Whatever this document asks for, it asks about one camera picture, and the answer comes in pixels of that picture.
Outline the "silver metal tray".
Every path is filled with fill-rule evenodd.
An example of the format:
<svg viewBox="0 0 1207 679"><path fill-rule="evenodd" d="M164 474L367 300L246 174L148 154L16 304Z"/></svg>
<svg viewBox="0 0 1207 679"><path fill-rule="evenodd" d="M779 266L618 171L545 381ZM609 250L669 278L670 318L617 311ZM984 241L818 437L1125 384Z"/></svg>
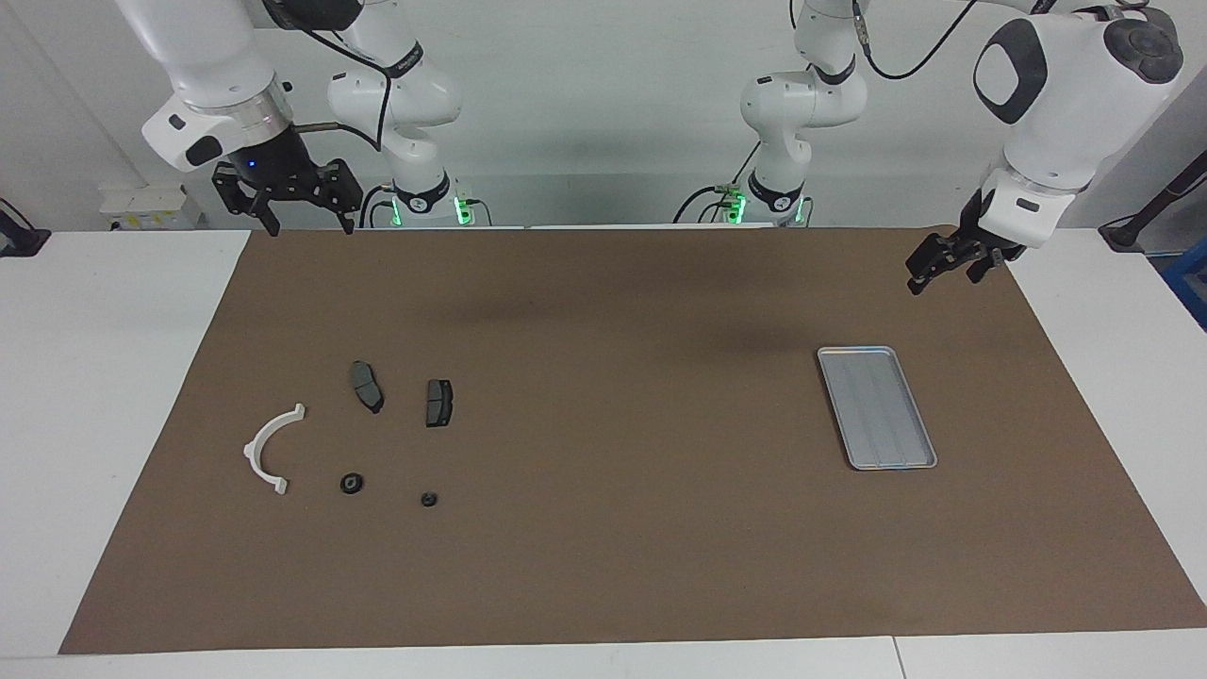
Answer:
<svg viewBox="0 0 1207 679"><path fill-rule="evenodd" d="M818 349L820 373L849 464L858 472L935 468L938 455L900 358L888 345Z"/></svg>

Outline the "white power strip box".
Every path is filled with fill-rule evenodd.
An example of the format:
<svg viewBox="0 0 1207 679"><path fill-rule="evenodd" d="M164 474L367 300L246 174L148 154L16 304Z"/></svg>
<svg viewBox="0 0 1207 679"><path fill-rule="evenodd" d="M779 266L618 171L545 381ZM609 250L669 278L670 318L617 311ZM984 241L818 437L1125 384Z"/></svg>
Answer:
<svg viewBox="0 0 1207 679"><path fill-rule="evenodd" d="M206 213L183 185L103 191L99 213L109 229L189 232L206 227Z"/></svg>

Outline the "long curved grey brake pad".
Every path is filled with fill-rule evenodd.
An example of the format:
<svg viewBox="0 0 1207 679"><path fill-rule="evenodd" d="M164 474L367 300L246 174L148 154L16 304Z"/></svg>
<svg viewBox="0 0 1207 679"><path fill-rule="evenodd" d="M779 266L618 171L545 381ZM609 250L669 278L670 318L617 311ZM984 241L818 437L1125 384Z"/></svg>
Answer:
<svg viewBox="0 0 1207 679"><path fill-rule="evenodd" d="M373 367L368 362L357 359L350 367L350 381L354 396L373 414L381 411L385 397L377 381Z"/></svg>

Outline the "black angled stand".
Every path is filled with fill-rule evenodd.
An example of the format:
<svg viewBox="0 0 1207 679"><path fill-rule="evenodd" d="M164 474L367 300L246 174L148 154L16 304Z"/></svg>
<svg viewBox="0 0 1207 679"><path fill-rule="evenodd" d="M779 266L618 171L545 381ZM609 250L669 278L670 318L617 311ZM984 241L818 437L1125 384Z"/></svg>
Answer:
<svg viewBox="0 0 1207 679"><path fill-rule="evenodd" d="M1100 236L1104 244L1116 253L1143 254L1144 248L1139 245L1139 236L1151 221L1166 209L1176 205L1184 197L1190 197L1199 186L1207 182L1207 150L1195 157L1180 172L1165 185L1164 189L1155 194L1145 206L1135 213L1126 215L1125 218L1112 219L1109 223L1100 226Z"/></svg>

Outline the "blue box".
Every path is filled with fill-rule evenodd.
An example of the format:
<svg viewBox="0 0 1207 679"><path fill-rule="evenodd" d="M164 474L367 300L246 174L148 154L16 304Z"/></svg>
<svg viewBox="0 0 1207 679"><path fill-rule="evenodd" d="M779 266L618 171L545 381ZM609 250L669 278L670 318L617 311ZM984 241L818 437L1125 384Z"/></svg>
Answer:
<svg viewBox="0 0 1207 679"><path fill-rule="evenodd" d="M1207 238L1164 267L1161 279L1199 327L1207 332Z"/></svg>

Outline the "brown table mat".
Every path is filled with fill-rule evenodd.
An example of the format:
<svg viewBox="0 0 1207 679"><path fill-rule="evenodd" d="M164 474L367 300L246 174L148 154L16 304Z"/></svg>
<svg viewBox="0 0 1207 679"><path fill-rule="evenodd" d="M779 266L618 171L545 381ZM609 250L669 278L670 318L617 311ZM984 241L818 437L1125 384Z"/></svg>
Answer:
<svg viewBox="0 0 1207 679"><path fill-rule="evenodd" d="M62 652L1207 627L1013 276L911 295L920 240L253 235ZM850 467L828 345L893 349L935 468Z"/></svg>

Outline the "white curved plastic bracket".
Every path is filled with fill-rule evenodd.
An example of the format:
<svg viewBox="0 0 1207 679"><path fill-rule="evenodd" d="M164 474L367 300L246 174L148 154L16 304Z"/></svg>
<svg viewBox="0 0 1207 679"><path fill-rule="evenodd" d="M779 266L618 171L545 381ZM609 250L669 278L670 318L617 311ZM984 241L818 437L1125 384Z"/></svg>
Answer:
<svg viewBox="0 0 1207 679"><path fill-rule="evenodd" d="M251 472L253 472L255 478L260 481L268 482L274 490L275 494L288 493L288 480L280 476L280 474L272 474L263 466L263 453L267 443L272 437L276 434L276 431L281 431L285 426L293 425L295 422L301 422L307 417L307 405L302 403L295 404L293 409L288 412L276 414L272 420L268 420L264 425L260 426L257 433L241 447L241 453L244 458L247 460Z"/></svg>

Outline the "black clamp mount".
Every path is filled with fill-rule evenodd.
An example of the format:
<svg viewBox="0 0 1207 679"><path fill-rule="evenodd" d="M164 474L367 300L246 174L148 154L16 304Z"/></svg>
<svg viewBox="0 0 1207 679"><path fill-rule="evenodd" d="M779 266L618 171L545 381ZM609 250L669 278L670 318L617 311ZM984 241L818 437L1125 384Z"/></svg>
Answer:
<svg viewBox="0 0 1207 679"><path fill-rule="evenodd" d="M24 212L0 197L0 258L35 257L52 232L39 228Z"/></svg>

